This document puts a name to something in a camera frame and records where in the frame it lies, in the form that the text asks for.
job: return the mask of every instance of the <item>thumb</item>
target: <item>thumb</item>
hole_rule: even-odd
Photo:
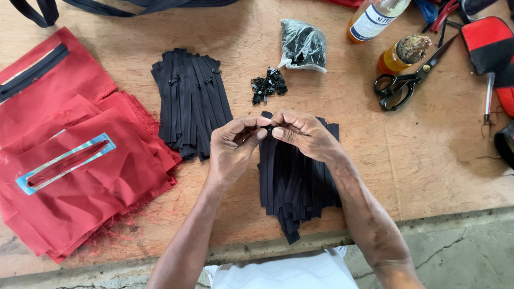
[[[268,136],[268,131],[266,129],[260,128],[258,130],[253,131],[243,142],[242,145],[239,146],[241,150],[247,151],[249,154],[253,152],[253,149],[259,145],[259,142]]]
[[[302,141],[302,138],[305,137],[303,135],[300,135],[290,129],[277,127],[274,128],[273,131],[271,131],[273,136],[276,139],[279,139],[283,142],[289,143],[295,147],[300,146],[300,142]]]

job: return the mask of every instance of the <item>wooden table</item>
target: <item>wooden table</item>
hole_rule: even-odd
[[[420,32],[424,21],[414,5],[365,44],[355,44],[346,36],[352,9],[318,0],[240,0],[227,7],[171,9],[131,19],[93,15],[61,1],[58,7],[57,25],[42,29],[2,1],[0,69],[67,26],[120,89],[134,94],[148,111],[157,114],[160,99],[151,65],[162,52],[185,47],[221,60],[234,116],[289,107],[339,123],[341,143],[395,221],[514,205],[509,190],[514,186],[512,170],[502,160],[484,157],[497,156],[488,128],[482,128],[481,122],[486,77],[473,74],[460,38],[405,107],[392,113],[380,109],[372,91],[380,73],[376,62],[394,42]],[[505,1],[485,14],[498,15],[513,25]],[[307,21],[325,32],[328,73],[283,69],[289,92],[270,97],[267,106],[251,105],[249,80],[280,61],[283,18]],[[446,38],[456,33],[448,27]],[[437,42],[437,34],[427,35]],[[497,103],[494,96],[493,110]],[[499,118],[493,131],[505,123],[504,115]],[[224,196],[214,221],[212,251],[234,244],[242,250],[243,245],[247,249],[247,245],[273,240],[286,244],[277,218],[266,216],[260,207],[258,162],[257,149],[247,171]],[[208,161],[183,163],[176,171],[179,185],[149,205],[147,211],[154,216],[136,217],[136,226],[125,230],[130,238],[105,245],[97,256],[82,247],[56,265],[45,256],[36,257],[1,224],[0,277],[160,255],[193,206],[207,167]],[[323,218],[302,224],[299,232],[306,236],[341,228],[341,209],[327,208]],[[222,262],[224,255],[211,254],[210,258]]]

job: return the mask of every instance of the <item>blue handle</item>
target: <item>blue handle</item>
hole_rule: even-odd
[[[416,2],[416,5],[421,10],[425,21],[427,23],[434,23],[438,16],[435,6],[427,0],[414,0],[414,2]]]

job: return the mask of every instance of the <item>person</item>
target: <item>person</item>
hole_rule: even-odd
[[[344,218],[384,288],[424,288],[405,240],[386,210],[370,193],[341,144],[314,116],[280,109],[271,119],[245,116],[216,129],[211,137],[209,173],[184,223],[159,258],[148,289],[193,289],[207,255],[214,217],[225,191],[241,177],[250,156],[267,136],[266,125],[277,125],[273,136],[326,163],[341,197]],[[344,247],[300,255],[237,262],[218,267],[211,281],[220,288],[357,288],[342,256]]]

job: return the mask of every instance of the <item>hand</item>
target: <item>hand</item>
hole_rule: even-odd
[[[341,144],[314,116],[295,110],[280,109],[271,118],[273,136],[298,147],[305,155],[329,165],[338,158],[348,158]]]
[[[245,172],[255,147],[271,124],[263,116],[243,116],[212,132],[211,157],[207,182],[228,190]]]

